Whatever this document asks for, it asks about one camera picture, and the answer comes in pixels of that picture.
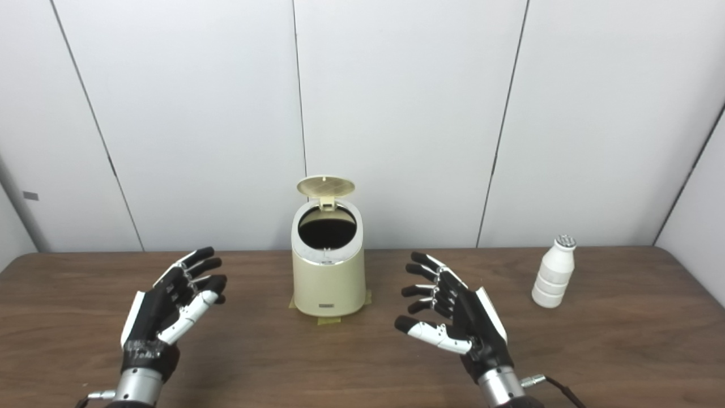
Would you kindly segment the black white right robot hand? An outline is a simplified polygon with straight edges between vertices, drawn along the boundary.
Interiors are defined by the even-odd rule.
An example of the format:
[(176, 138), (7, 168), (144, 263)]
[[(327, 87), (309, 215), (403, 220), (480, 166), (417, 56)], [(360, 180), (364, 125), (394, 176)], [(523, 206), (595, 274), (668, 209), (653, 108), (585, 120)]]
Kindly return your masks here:
[(429, 254), (412, 252), (409, 274), (429, 284), (404, 287), (402, 296), (419, 296), (394, 327), (439, 349), (458, 354), (475, 382), (490, 371), (513, 368), (508, 335), (485, 289), (472, 290), (453, 270)]

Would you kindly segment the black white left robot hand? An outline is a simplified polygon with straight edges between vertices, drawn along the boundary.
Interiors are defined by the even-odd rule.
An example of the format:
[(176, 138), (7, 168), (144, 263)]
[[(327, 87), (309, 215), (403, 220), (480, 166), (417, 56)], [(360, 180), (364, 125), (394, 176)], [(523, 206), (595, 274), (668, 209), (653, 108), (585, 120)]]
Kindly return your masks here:
[(135, 294), (120, 346), (121, 371), (150, 369), (167, 382), (178, 367), (178, 341), (216, 304), (223, 304), (224, 274), (213, 247), (197, 249), (172, 263), (145, 291)]

